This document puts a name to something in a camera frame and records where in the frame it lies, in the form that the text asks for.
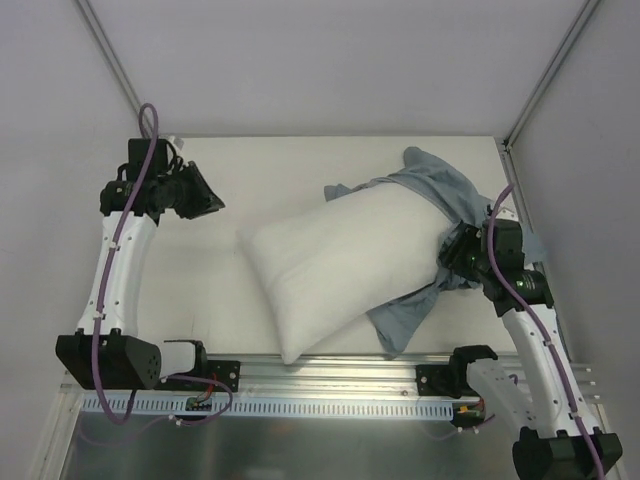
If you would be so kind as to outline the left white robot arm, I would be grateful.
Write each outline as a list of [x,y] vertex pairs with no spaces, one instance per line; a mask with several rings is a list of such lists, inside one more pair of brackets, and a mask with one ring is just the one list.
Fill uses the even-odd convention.
[[199,340],[152,343],[139,336],[138,304],[147,252],[161,216],[193,220],[224,208],[174,137],[128,142],[128,160],[100,193],[101,250],[85,310],[72,334],[58,337],[57,358],[93,390],[197,390],[208,381]]

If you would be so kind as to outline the white pillow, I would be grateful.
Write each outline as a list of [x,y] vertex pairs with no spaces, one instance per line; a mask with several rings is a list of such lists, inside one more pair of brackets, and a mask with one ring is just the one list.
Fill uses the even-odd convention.
[[293,363],[373,308],[431,283],[452,224],[431,201],[391,182],[243,230],[282,360]]

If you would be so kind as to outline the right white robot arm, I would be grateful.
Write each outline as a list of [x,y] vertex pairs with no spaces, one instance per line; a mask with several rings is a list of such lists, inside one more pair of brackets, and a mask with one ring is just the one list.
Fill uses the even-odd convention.
[[429,386],[460,398],[475,392],[512,432],[521,479],[603,479],[621,458],[618,436],[603,431],[570,367],[545,276],[525,266],[516,221],[459,223],[439,262],[477,282],[509,333],[528,389],[522,391],[486,345],[458,347]]

